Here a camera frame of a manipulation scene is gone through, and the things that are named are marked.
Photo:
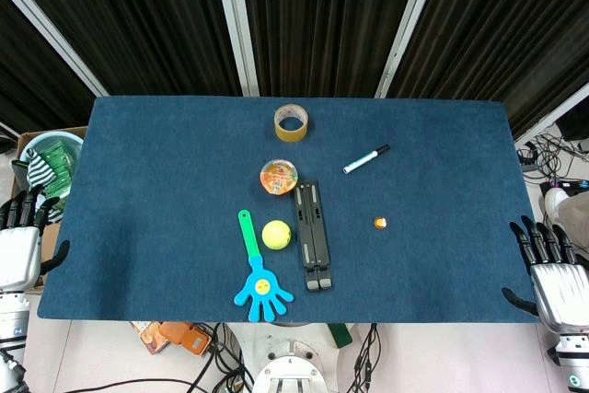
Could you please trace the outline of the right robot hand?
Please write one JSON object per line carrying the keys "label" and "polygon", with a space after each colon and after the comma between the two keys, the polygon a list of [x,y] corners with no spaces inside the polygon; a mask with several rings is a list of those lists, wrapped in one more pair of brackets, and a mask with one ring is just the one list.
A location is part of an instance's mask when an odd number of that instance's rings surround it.
{"label": "right robot hand", "polygon": [[573,251],[565,230],[521,217],[509,224],[535,294],[525,300],[511,289],[503,297],[516,308],[541,320],[558,335],[588,332],[588,261]]}

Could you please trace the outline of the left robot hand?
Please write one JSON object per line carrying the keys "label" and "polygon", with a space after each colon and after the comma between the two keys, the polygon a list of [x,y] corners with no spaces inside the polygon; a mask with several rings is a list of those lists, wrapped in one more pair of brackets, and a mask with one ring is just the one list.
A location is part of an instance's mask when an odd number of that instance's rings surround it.
{"label": "left robot hand", "polygon": [[60,201],[59,197],[46,198],[37,208],[43,190],[42,185],[36,185],[1,205],[1,295],[27,292],[42,275],[60,266],[70,250],[70,242],[65,240],[51,259],[41,259],[49,211]]}

